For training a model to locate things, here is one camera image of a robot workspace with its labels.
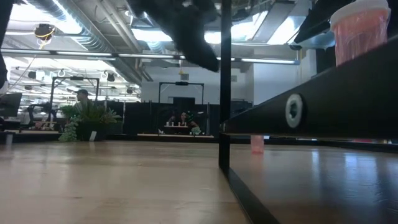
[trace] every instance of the lamp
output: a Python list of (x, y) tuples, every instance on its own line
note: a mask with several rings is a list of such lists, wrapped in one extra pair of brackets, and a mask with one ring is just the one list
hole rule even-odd
[(133, 89), (131, 86), (127, 87), (127, 93), (128, 94), (132, 94), (133, 93)]
[(31, 72), (29, 72), (29, 73), (27, 74), (27, 76), (28, 76), (29, 78), (31, 78), (31, 79), (36, 79), (36, 72), (31, 71)]
[(106, 79), (109, 82), (114, 82), (114, 73), (109, 73)]

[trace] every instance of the wooden floor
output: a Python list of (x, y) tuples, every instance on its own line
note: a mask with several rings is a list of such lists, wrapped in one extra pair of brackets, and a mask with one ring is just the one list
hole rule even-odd
[(234, 146), (231, 167), (280, 223), (398, 223), (398, 155)]
[(245, 223), (216, 144), (0, 148), (1, 224)]

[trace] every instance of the green plant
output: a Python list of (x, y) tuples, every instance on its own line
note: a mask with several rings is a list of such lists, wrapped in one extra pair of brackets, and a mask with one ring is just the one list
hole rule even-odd
[(63, 130), (63, 133), (60, 136), (59, 141), (61, 142), (77, 141), (76, 128), (79, 126), (79, 121), (80, 118), (78, 116), (70, 118), (70, 122), (69, 124), (65, 125), (65, 129)]
[(80, 118), (82, 122), (100, 123), (104, 113), (105, 113), (104, 106), (97, 106), (93, 103), (88, 103), (81, 109)]
[(119, 115), (116, 115), (116, 112), (114, 110), (108, 108), (108, 110), (104, 112), (104, 115), (102, 115), (100, 120), (104, 124), (109, 124), (109, 123), (117, 123), (116, 119), (118, 118), (121, 117)]
[(65, 125), (65, 130), (59, 138), (63, 142), (77, 141), (76, 129), (81, 123), (109, 124), (116, 123), (116, 119), (120, 118), (113, 110), (94, 103), (88, 103), (81, 111), (73, 106), (64, 106), (61, 110), (65, 116), (70, 116), (69, 124)]
[(65, 116), (67, 120), (70, 120), (70, 118), (76, 117), (79, 115), (79, 111), (74, 107), (74, 106), (63, 106), (60, 108), (60, 111), (62, 114)]

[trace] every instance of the black planter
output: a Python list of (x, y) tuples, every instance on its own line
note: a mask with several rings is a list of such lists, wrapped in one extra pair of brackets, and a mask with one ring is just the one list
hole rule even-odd
[(90, 141), (91, 135), (95, 131), (94, 141), (102, 141), (106, 138), (108, 125), (98, 122), (79, 123), (76, 128), (77, 140)]

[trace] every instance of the round hole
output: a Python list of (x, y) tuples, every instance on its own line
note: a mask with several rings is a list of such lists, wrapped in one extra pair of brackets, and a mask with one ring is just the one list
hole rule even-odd
[(285, 118), (291, 128), (296, 128), (302, 119), (303, 101), (300, 95), (293, 94), (286, 102)]

